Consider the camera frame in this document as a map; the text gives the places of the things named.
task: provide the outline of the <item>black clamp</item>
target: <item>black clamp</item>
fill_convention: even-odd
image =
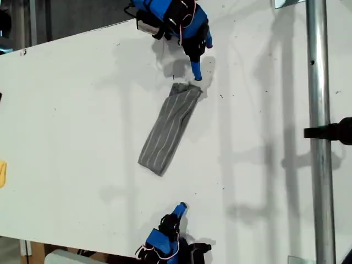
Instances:
[[[352,117],[346,117],[338,124],[328,124],[317,128],[305,128],[305,139],[339,140],[344,145],[352,145]]]
[[[174,213],[165,215],[160,221],[159,231],[171,241],[175,240],[176,233],[180,233],[180,219]]]

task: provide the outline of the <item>white object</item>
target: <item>white object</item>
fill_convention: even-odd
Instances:
[[[327,4],[339,122],[352,112],[352,15]],[[162,178],[137,160],[172,83],[193,78],[177,42],[156,41],[132,20],[1,56],[0,235],[134,256],[184,201],[181,234],[212,244],[207,263],[315,259],[305,5],[202,7],[210,85]],[[352,148],[334,142],[338,262],[351,249],[351,166]]]
[[[142,20],[139,20],[137,23],[137,27],[139,30],[148,33],[150,35],[156,35],[159,31],[158,27],[153,27],[151,25],[145,24]]]
[[[57,249],[45,257],[44,264],[103,264],[103,262]]]

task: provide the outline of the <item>silver pole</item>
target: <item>silver pole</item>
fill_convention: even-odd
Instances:
[[[307,0],[310,127],[330,123],[326,0]],[[336,264],[331,142],[311,139],[317,264]]]
[[[29,12],[31,21],[31,46],[35,46],[38,44],[36,0],[29,0]]]

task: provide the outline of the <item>blue plastic part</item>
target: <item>blue plastic part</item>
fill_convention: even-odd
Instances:
[[[150,11],[161,21],[163,21],[166,10],[171,4],[171,0],[133,0],[133,3],[137,9],[147,11],[145,4],[148,5],[151,2],[149,8]]]
[[[152,232],[149,234],[146,242],[154,248],[160,249],[165,255],[171,253],[169,238],[155,228],[153,228]]]
[[[186,209],[187,209],[187,205],[184,202],[181,202],[178,206],[175,207],[172,213],[177,215],[177,218],[180,219],[184,214],[184,212],[186,211]]]
[[[183,38],[189,39],[196,35],[198,29],[203,24],[203,22],[207,19],[207,14],[204,10],[199,6],[196,13],[194,14],[192,23],[183,29]]]
[[[207,39],[205,40],[205,45],[207,48],[213,47],[213,38],[211,37],[210,30],[208,31]]]
[[[192,72],[196,81],[202,80],[202,73],[200,71],[200,62],[191,62]]]

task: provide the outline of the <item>gray fabric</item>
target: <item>gray fabric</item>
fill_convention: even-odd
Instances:
[[[138,163],[161,176],[172,159],[202,91],[192,84],[172,85],[169,97],[141,151]]]

